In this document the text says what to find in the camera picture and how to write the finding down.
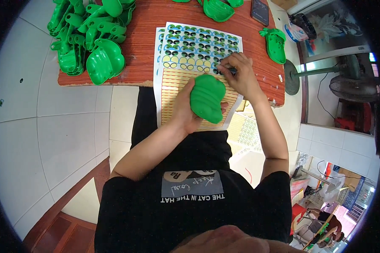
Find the person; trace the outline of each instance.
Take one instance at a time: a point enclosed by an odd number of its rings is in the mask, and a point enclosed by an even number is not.
[[[331,215],[330,213],[315,208],[307,208],[307,212],[313,214],[315,218],[319,221],[326,221],[328,217]],[[322,237],[321,240],[319,240],[319,242],[325,240],[329,236],[332,237],[332,240],[340,242],[345,236],[345,234],[342,232],[342,224],[335,217],[335,215],[332,216],[328,223],[329,225],[326,229],[327,233]]]
[[[159,128],[153,89],[140,87],[131,150],[103,187],[96,252],[294,252],[283,243],[291,225],[284,134],[251,58],[233,53],[217,68],[253,106],[266,156],[260,184],[253,189],[229,168],[227,131],[195,132],[202,119],[190,108],[193,78]]]

